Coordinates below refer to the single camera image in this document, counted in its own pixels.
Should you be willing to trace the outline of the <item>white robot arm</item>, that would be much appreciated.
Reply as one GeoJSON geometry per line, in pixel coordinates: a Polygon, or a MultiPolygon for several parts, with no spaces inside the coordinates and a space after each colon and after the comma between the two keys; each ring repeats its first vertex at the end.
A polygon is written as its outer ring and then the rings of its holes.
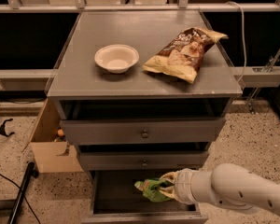
{"type": "Polygon", "coordinates": [[[280,184],[232,163],[213,171],[183,169],[161,177],[171,184],[160,193],[180,203],[209,203],[218,208],[253,213],[259,208],[280,217],[280,184]]]}

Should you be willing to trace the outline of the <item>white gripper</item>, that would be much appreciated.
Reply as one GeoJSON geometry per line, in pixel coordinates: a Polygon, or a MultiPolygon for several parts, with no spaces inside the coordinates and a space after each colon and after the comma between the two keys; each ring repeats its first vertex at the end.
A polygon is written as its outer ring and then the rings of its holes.
{"type": "Polygon", "coordinates": [[[161,176],[161,179],[175,184],[175,186],[160,187],[159,192],[170,199],[177,199],[180,203],[195,204],[196,200],[191,190],[193,175],[194,171],[190,169],[166,173],[161,176]]]}

